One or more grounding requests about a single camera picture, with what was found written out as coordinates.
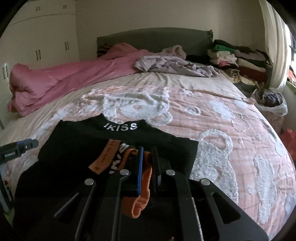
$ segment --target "black shirt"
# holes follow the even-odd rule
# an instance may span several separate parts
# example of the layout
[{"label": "black shirt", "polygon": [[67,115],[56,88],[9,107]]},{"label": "black shirt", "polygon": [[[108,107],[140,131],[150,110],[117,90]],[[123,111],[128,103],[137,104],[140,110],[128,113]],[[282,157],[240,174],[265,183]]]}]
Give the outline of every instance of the black shirt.
[{"label": "black shirt", "polygon": [[86,178],[94,178],[102,188],[109,169],[99,176],[88,167],[105,148],[109,139],[128,145],[156,146],[158,156],[171,168],[189,177],[197,153],[197,141],[175,137],[147,124],[145,120],[115,124],[103,114],[82,121],[60,121],[40,149],[33,166],[20,176],[15,193],[14,226],[27,232],[57,200]]}]

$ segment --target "red bag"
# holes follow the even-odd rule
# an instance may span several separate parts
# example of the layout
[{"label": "red bag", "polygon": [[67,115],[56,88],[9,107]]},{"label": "red bag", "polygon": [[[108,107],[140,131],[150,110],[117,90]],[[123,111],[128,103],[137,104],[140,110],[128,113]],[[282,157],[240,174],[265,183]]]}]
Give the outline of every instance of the red bag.
[{"label": "red bag", "polygon": [[287,128],[280,136],[284,146],[290,153],[293,160],[296,160],[296,133],[291,129]]}]

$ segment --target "orange strap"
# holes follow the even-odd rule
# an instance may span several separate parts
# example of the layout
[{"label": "orange strap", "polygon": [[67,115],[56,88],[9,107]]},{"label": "orange strap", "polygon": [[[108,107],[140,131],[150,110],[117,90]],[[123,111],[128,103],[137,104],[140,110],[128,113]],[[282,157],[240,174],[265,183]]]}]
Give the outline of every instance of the orange strap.
[{"label": "orange strap", "polygon": [[[100,174],[110,164],[119,149],[120,141],[109,140],[101,155],[90,166],[90,170],[96,174]],[[124,168],[124,165],[130,155],[137,155],[138,150],[128,149],[120,162],[118,170]],[[149,183],[152,175],[152,166],[149,161],[150,152],[144,152],[143,173],[142,173],[142,187],[141,196],[139,197],[123,197],[122,213],[131,218],[140,216],[141,211],[147,206],[150,197]]]},{"label": "orange strap", "polygon": [[152,175],[152,166],[149,161],[149,155],[150,152],[144,152],[141,196],[123,197],[122,213],[131,218],[139,217],[141,211],[147,206],[149,201],[149,183]]}]

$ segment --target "curtain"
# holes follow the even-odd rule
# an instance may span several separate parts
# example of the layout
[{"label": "curtain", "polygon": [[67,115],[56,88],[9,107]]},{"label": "curtain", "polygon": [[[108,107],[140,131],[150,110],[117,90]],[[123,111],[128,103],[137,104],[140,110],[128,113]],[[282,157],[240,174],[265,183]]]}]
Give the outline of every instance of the curtain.
[{"label": "curtain", "polygon": [[290,32],[282,18],[266,0],[259,0],[259,3],[265,26],[265,48],[273,65],[269,88],[282,92],[292,60]]}]

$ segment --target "striped pillow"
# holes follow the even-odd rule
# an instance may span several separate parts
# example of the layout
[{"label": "striped pillow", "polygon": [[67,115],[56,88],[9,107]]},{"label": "striped pillow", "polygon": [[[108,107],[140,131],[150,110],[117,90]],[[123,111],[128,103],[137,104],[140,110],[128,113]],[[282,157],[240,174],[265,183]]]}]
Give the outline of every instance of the striped pillow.
[{"label": "striped pillow", "polygon": [[105,55],[108,52],[108,50],[111,49],[112,46],[113,45],[105,43],[100,49],[98,48],[98,51],[96,53],[97,58]]}]

